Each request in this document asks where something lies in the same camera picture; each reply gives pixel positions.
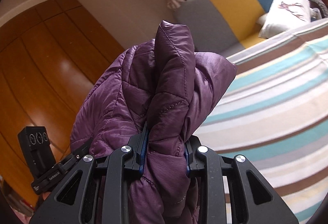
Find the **purple quilted down jacket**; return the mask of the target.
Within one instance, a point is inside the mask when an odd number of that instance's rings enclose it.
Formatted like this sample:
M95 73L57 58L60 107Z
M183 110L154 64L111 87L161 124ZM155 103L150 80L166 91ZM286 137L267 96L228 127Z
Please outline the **purple quilted down jacket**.
M90 90L71 150L91 139L90 153L108 156L150 129L144 173L128 190L131 223L197 223L198 181L187 177L185 142L236 72L221 55L196 52L187 26L162 21L154 39L124 51Z

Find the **wooden wardrobe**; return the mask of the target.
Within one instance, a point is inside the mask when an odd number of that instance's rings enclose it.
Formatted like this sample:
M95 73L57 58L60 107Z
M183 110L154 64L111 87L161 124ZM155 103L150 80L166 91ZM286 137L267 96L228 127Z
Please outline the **wooden wardrobe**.
M55 158L67 155L84 99L122 52L78 0L48 0L1 27L1 176L24 205L37 196L18 133L45 126Z

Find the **striped bed quilt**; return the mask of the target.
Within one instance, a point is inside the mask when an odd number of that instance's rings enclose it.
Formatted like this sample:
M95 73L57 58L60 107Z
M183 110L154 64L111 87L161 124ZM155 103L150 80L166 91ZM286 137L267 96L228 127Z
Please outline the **striped bed quilt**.
M327 20L227 56L237 76L195 134L242 154L306 223L327 194Z

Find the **grey yellow blue sofa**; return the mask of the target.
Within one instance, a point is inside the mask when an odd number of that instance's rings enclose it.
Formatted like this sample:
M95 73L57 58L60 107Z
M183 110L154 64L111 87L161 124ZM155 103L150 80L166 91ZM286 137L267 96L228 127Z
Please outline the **grey yellow blue sofa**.
M272 1L187 0L174 16L190 29L197 51L229 57L263 41L257 21Z

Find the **white printed cushion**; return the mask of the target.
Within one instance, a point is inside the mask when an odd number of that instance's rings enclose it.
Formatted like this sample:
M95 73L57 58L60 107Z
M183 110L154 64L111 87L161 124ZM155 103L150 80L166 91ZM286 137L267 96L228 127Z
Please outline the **white printed cushion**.
M268 39L311 22L309 0L273 0L259 37Z

